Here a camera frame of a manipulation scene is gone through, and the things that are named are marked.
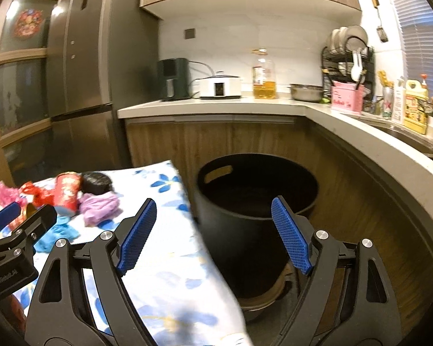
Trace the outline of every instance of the window blind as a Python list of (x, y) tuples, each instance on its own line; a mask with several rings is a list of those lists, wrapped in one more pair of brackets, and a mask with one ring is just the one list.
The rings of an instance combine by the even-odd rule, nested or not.
[(393, 0), (400, 22), (409, 79), (427, 74), (433, 96), (433, 10), (426, 0)]

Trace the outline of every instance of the floral tablecloth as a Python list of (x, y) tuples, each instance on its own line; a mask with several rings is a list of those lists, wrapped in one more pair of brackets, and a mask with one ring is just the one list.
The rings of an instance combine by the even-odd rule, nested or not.
[[(216, 269), (201, 240), (177, 170), (170, 161), (143, 168), (104, 172), (120, 197), (115, 217), (97, 227), (85, 227), (83, 216), (70, 225), (81, 236), (73, 243), (89, 242), (104, 230), (115, 230), (134, 216), (146, 198), (157, 203), (157, 221), (139, 257), (123, 282), (144, 324), (159, 346), (251, 345), (245, 322), (231, 290)], [(37, 185), (54, 186), (54, 180)], [(3, 230), (1, 237), (9, 231)], [(34, 263), (42, 271), (48, 254), (37, 253)], [(90, 269), (85, 283), (96, 325), (110, 332)], [(36, 281), (15, 293), (27, 313)]]

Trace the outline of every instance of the refrigerator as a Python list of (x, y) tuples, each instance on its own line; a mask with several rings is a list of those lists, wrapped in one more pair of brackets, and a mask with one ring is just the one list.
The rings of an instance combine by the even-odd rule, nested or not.
[(140, 0), (60, 0), (46, 89), (60, 172), (131, 167), (117, 110), (159, 99), (158, 18)]

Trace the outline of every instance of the blue textured pad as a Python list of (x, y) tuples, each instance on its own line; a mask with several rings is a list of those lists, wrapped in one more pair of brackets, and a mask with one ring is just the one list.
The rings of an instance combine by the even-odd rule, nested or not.
[(156, 222), (156, 218), (157, 205), (155, 201), (151, 200), (120, 246), (120, 258), (117, 269), (121, 276), (124, 276), (130, 269), (135, 268), (139, 255), (149, 237), (149, 233)]
[(13, 202), (8, 204), (0, 211), (0, 230), (7, 226), (21, 214), (21, 207), (18, 203)]
[(308, 244), (279, 198), (274, 198), (271, 204), (271, 216), (293, 265), (308, 274), (313, 267), (308, 257)]

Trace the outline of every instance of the silver bolt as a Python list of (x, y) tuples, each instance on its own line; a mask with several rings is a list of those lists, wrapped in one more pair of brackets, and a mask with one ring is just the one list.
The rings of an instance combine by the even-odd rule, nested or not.
[(56, 247), (64, 247), (66, 246), (66, 240), (64, 238), (58, 239), (56, 241)]
[(370, 239), (367, 239), (367, 238), (363, 239), (363, 246), (367, 247), (367, 248), (372, 247), (372, 241)]
[(318, 237), (319, 239), (327, 239), (329, 238), (329, 233), (325, 230), (318, 230), (316, 232), (316, 237)]
[(107, 232), (102, 232), (101, 233), (101, 239), (103, 240), (103, 241), (106, 241), (106, 240), (108, 240), (108, 239), (111, 239), (112, 238), (112, 232), (110, 232), (109, 230), (107, 231)]

